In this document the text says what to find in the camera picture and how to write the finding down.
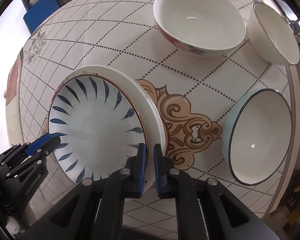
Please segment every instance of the white bowl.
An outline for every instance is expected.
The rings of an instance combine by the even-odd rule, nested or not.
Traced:
[[[281,165],[292,134],[284,97],[264,88],[248,93],[226,120],[222,152],[233,177],[251,186],[268,179]]]
[[[153,14],[168,41],[194,54],[220,56],[245,37],[245,22],[228,0],[155,0]]]
[[[131,108],[134,114],[126,117]],[[63,147],[54,153],[63,171],[75,183],[90,178],[92,172],[95,180],[108,177],[108,173],[122,168],[126,159],[137,153],[138,143],[146,143],[146,191],[155,181],[154,145],[160,143],[165,149],[163,124],[158,117],[154,103],[133,79],[113,68],[92,65],[75,70],[62,81],[52,99],[48,131],[67,135],[61,136]]]
[[[257,2],[248,23],[250,43],[268,63],[297,65],[300,51],[288,23],[271,7]]]

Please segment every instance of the white tablecloth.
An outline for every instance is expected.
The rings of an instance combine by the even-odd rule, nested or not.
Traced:
[[[229,0],[244,20],[253,0]],[[154,0],[73,0],[32,36],[23,48],[20,115],[25,141],[46,129],[47,112],[59,83],[76,68],[106,65],[146,88],[157,105],[167,132],[166,155],[192,177],[215,177],[258,217],[277,190],[285,162],[267,181],[254,187],[231,176],[222,153],[222,127],[235,103],[246,93],[270,87],[290,103],[285,67],[264,62],[246,36],[239,48],[221,57],[196,57],[176,49],[156,29]],[[194,138],[186,141],[189,122]],[[212,128],[201,129],[203,122]],[[55,158],[40,186],[55,204],[74,184]],[[123,224],[164,239],[177,239],[173,200],[158,200],[151,188],[140,200],[126,202]]]

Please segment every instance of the metal screw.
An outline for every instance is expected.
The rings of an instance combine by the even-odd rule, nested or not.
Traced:
[[[218,183],[218,181],[214,178],[209,178],[208,179],[208,183],[212,186],[216,185]]]
[[[180,173],[180,171],[178,169],[176,169],[176,168],[173,168],[173,169],[170,169],[170,173],[172,175],[178,175]]]
[[[128,168],[123,168],[123,169],[121,169],[120,173],[122,175],[128,175],[130,173],[130,170]]]
[[[82,184],[85,185],[85,186],[89,186],[92,184],[92,179],[90,178],[85,178],[82,180]]]

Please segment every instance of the black device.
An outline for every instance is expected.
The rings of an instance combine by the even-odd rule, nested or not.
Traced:
[[[46,157],[60,138],[46,134],[0,155],[0,221],[23,212],[47,175]],[[21,240],[118,240],[125,198],[140,198],[146,147],[108,178],[85,178],[20,237]],[[154,147],[156,187],[161,199],[175,198],[179,240],[278,240],[257,216],[215,178],[191,178]]]

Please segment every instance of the light blue bowl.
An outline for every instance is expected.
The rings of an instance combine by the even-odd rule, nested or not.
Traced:
[[[262,88],[243,96],[229,112],[223,129],[222,153],[233,177],[247,186],[271,177],[284,160],[291,131],[291,112],[278,91]]]

